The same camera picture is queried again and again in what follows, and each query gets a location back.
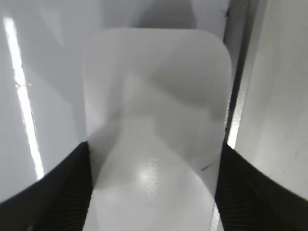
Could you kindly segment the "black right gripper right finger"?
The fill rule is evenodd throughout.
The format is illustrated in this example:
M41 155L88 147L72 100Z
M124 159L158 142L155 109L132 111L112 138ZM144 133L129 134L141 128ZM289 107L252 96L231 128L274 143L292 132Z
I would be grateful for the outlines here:
M226 231L306 231L308 202L223 143L215 201Z

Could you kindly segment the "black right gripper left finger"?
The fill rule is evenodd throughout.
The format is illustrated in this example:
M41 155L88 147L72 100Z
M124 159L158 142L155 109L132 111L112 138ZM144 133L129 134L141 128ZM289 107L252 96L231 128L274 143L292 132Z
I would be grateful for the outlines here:
M92 191L89 146L82 142L41 180L0 204L0 229L81 231Z

